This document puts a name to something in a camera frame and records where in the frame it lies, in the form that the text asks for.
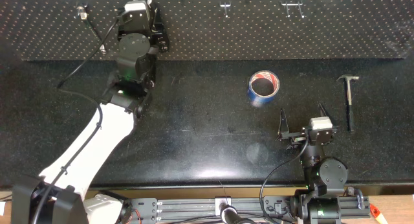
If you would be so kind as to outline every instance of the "wooden surface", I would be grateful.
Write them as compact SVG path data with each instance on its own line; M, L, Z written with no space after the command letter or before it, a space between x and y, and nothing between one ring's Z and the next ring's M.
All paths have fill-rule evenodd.
M404 196L369 196L370 203L374 204L383 213L389 224L414 223L414 200L411 195ZM6 203L5 215L0 216L0 224L10 223L12 202ZM346 224L375 224L374 218L370 219L343 219Z

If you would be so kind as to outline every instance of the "black countertop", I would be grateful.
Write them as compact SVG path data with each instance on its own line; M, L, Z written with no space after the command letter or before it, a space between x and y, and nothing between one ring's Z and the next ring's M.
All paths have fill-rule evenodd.
M0 187L37 175L71 145L94 106L54 86L79 62L25 62L0 70ZM414 183L414 60L158 62L153 101L136 132L118 145L92 188L259 185L297 154L277 141L279 110L291 131L318 117L321 102L341 130L327 155L349 166L349 184ZM65 85L98 98L115 62L90 62ZM247 97L249 77L275 72L281 87L261 108ZM346 132L343 73L352 84L356 133ZM270 184L303 185L299 162Z

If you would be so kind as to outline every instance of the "hammer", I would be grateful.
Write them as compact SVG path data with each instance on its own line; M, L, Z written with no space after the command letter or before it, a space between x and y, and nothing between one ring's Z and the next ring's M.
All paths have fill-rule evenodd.
M347 118L348 118L348 131L351 133L355 132L354 129L354 112L352 111L352 97L351 97L351 80L358 80L360 79L359 76L351 75L351 74L344 74L337 79L337 81L341 78L345 78L347 84Z

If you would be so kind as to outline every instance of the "roll of tape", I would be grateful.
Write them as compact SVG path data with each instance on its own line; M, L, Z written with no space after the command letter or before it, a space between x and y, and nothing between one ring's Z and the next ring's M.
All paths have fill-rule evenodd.
M248 82L248 95L252 105L261 107L272 101L279 91L279 78L270 71L259 71Z

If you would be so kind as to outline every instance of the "perforated metal panel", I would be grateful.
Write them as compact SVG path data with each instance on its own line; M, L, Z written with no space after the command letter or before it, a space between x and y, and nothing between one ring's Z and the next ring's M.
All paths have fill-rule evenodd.
M24 60L82 60L98 44L76 15L88 3L104 35L129 0L0 0L2 47ZM160 60L403 58L414 45L414 0L155 0L171 41ZM228 16L220 3L231 3ZM106 56L115 60L116 30Z

